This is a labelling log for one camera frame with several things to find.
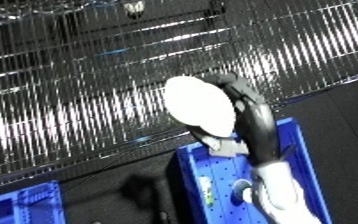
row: white cylindrical object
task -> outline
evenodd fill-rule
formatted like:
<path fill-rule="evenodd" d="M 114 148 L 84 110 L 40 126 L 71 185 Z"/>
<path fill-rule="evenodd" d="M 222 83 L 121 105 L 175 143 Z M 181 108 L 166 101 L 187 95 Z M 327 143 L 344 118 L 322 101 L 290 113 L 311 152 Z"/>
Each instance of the white cylindrical object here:
<path fill-rule="evenodd" d="M 291 168 L 287 162 L 278 161 L 255 168 L 266 188 L 271 204 L 280 210 L 285 210 L 297 203 Z"/>

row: wire rack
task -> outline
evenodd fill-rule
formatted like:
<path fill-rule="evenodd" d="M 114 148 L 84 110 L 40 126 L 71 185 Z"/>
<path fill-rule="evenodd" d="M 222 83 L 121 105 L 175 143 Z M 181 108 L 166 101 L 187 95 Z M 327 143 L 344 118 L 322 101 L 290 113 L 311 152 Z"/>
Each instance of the wire rack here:
<path fill-rule="evenodd" d="M 358 79 L 358 1 L 1 0 L 0 185 L 180 138 L 164 83 L 212 71 L 272 105 Z"/>

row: blue bin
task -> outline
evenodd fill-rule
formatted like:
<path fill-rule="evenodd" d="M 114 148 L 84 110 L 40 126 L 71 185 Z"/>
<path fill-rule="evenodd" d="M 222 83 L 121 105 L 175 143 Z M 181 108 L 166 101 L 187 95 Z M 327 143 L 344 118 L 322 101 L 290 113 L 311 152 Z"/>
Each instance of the blue bin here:
<path fill-rule="evenodd" d="M 331 224 L 299 126 L 293 118 L 280 120 L 277 124 L 281 149 L 290 144 L 296 146 L 296 152 L 287 160 L 295 179 L 304 189 L 310 211 L 322 223 Z M 208 150 L 200 143 L 179 148 L 177 155 L 195 223 L 268 223 L 253 204 L 239 202 L 233 196 L 232 185 L 236 180 L 247 179 L 251 182 L 251 166 L 245 156 L 210 157 Z M 206 178 L 211 183 L 208 197 L 203 194 L 200 185 L 200 180 L 205 181 Z"/>
<path fill-rule="evenodd" d="M 65 224 L 56 181 L 0 195 L 0 224 Z"/>

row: dark floor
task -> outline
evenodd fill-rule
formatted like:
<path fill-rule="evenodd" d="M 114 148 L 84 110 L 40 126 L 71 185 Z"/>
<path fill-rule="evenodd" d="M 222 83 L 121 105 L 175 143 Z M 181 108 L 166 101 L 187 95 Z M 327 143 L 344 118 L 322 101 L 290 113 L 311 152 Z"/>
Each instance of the dark floor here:
<path fill-rule="evenodd" d="M 290 116 L 301 125 L 333 223 L 358 223 L 358 83 L 296 103 L 277 114 L 278 119 Z M 81 180 L 62 183 L 63 191 L 69 190 L 63 196 L 69 223 L 153 223 L 156 208 L 150 208 L 147 197 L 134 199 L 121 190 L 128 180 L 142 186 L 157 183 L 164 195 L 161 206 L 172 223 L 191 223 L 172 152 L 99 173 L 71 189 Z M 147 195 L 147 190 L 135 191 Z"/>

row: robotic hand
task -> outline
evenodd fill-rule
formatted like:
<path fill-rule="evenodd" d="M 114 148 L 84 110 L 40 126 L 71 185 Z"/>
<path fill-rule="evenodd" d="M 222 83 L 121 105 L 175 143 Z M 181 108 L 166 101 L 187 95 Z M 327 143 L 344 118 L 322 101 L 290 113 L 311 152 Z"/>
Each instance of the robotic hand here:
<path fill-rule="evenodd" d="M 255 191 L 253 192 L 253 198 L 257 199 L 257 203 L 260 204 L 264 213 L 275 223 L 320 223 L 307 208 L 303 190 L 298 182 L 293 179 L 289 164 L 282 160 L 281 153 L 279 152 L 279 140 L 275 120 L 270 106 L 266 103 L 264 97 L 251 89 L 245 78 L 238 77 L 235 74 L 216 74 L 202 80 L 204 82 L 200 81 L 201 80 L 191 81 L 186 85 L 184 89 L 186 89 L 189 96 L 193 97 L 183 97 L 183 102 L 190 103 L 194 106 L 206 98 L 213 98 L 214 94 L 212 94 L 212 92 L 215 92 L 218 98 L 225 95 L 227 99 L 222 100 L 221 103 L 213 101 L 210 103 L 222 108 L 224 107 L 223 105 L 228 104 L 227 101 L 231 102 L 231 106 L 234 107 L 235 111 L 235 119 L 233 121 L 234 130 L 246 144 L 233 144 L 233 139 L 224 138 L 228 136 L 213 134 L 222 133 L 216 132 L 216 128 L 211 128 L 211 123 L 213 123 L 214 119 L 224 120 L 226 116 L 216 116 L 214 119 L 210 119 L 209 122 L 204 122 L 208 123 L 208 126 L 201 124 L 197 127 L 198 122 L 194 122 L 194 120 L 192 120 L 191 124 L 187 122 L 192 125 L 189 126 L 190 132 L 210 148 L 211 155 L 234 156 L 236 153 L 249 154 L 248 160 L 254 167 Z M 218 87 L 221 92 L 214 90 L 210 92 L 210 94 L 197 98 L 200 94 L 202 95 L 202 93 L 200 93 L 203 89 L 201 86 L 211 84 Z M 176 96 L 181 94 L 174 93 L 175 91 L 171 91 L 172 89 L 174 88 L 170 87 L 166 89 L 166 105 L 171 114 L 175 116 L 175 112 L 177 111 L 174 111 L 174 107 L 171 103 L 174 101 L 173 99 L 178 99 Z M 207 117 L 206 114 L 211 110 L 203 111 L 202 109 L 202 107 L 198 108 L 198 112 L 196 112 L 198 115 L 192 115 L 191 118 L 193 119 L 199 116 L 199 119 L 205 119 L 205 117 Z M 186 123 L 189 118 L 181 117 L 181 119 L 178 120 Z M 232 119 L 228 119 L 226 123 L 230 124 L 231 120 Z"/>
<path fill-rule="evenodd" d="M 214 75 L 205 81 L 220 87 L 235 107 L 235 130 L 248 145 L 254 166 L 253 193 L 264 213 L 277 224 L 320 223 L 309 211 L 289 164 L 282 160 L 273 113 L 264 97 L 235 74 Z"/>

